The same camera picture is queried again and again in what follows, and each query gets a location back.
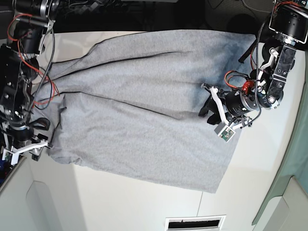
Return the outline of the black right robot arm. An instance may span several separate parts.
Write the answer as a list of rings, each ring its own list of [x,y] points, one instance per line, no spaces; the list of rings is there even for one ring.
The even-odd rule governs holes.
[[[44,40],[51,34],[58,0],[14,0],[13,19],[8,24],[7,41],[0,47],[0,153],[3,161],[16,165],[24,153],[39,160],[48,137],[50,120],[31,119],[33,108],[45,110],[58,90],[49,78],[51,62],[41,69],[37,57],[44,50]]]

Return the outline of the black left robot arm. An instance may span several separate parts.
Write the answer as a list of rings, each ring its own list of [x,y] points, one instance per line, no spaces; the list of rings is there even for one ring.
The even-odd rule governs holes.
[[[252,71],[235,70],[224,76],[229,91],[206,83],[202,87],[210,97],[199,112],[211,125],[250,126],[252,111],[261,112],[279,105],[288,73],[295,64],[295,54],[308,41],[308,2],[306,0],[276,0],[273,10],[259,29],[256,41],[248,50]]]

